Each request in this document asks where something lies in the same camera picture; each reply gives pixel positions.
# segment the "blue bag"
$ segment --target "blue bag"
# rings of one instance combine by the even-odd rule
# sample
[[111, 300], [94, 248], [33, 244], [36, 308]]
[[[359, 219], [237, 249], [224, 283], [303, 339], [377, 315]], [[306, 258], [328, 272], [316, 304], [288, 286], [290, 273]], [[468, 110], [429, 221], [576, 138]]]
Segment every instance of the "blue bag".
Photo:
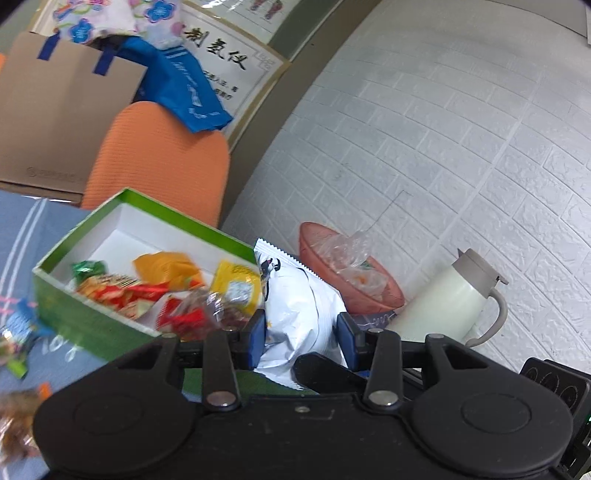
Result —
[[117, 56], [148, 67], [136, 100], [159, 103], [192, 133], [219, 130], [232, 121], [201, 65], [183, 46], [158, 50], [139, 37], [129, 37]]

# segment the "cardboard box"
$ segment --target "cardboard box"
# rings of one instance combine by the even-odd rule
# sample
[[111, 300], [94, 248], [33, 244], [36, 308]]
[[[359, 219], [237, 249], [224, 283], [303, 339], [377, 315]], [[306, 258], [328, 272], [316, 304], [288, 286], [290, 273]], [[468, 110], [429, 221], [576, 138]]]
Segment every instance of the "cardboard box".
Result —
[[[160, 335], [150, 326], [158, 313], [155, 309], [140, 323], [83, 297], [74, 290], [71, 264], [103, 260], [110, 273], [137, 276], [132, 261], [158, 251], [187, 253], [208, 283], [222, 259], [258, 270], [249, 245], [125, 189], [78, 224], [33, 269], [40, 319], [107, 361], [151, 341]], [[253, 372], [237, 376], [247, 380], [245, 394], [289, 391]], [[196, 393], [200, 384], [200, 370], [188, 370], [185, 388]]]
[[21, 33], [0, 71], [0, 187], [79, 202], [144, 73], [94, 48]]

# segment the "jug handle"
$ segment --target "jug handle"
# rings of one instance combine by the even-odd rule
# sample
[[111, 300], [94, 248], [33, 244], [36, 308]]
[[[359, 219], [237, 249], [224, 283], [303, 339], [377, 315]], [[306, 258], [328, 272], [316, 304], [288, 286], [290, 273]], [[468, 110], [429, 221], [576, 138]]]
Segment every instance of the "jug handle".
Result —
[[493, 335], [501, 329], [507, 319], [507, 302], [503, 298], [503, 295], [501, 295], [496, 288], [492, 288], [488, 296], [494, 298], [499, 304], [499, 316], [496, 318], [495, 323], [492, 324], [492, 327], [489, 328], [484, 335], [480, 338], [473, 338], [466, 342], [468, 348], [482, 345], [487, 340], [490, 340]]

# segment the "orange chair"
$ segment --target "orange chair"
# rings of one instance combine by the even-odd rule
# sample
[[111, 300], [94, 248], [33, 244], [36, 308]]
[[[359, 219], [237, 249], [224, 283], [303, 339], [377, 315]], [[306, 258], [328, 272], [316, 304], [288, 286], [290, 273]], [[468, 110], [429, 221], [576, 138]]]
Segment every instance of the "orange chair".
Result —
[[229, 166], [221, 132], [192, 134], [160, 105], [132, 103], [101, 145], [81, 207], [95, 209], [130, 187], [215, 227]]

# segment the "white thermos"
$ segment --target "white thermos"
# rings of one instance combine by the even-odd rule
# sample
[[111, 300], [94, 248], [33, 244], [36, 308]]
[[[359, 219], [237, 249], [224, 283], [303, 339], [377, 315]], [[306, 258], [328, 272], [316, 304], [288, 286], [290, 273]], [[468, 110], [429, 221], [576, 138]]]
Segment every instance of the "white thermos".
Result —
[[507, 319], [507, 303], [495, 288], [498, 281], [508, 284], [474, 250], [461, 251], [460, 257], [429, 282], [388, 325], [402, 340], [424, 342], [429, 333], [442, 333], [461, 342], [474, 326], [488, 297], [499, 304], [499, 316], [480, 338], [466, 342], [474, 347], [489, 340]]

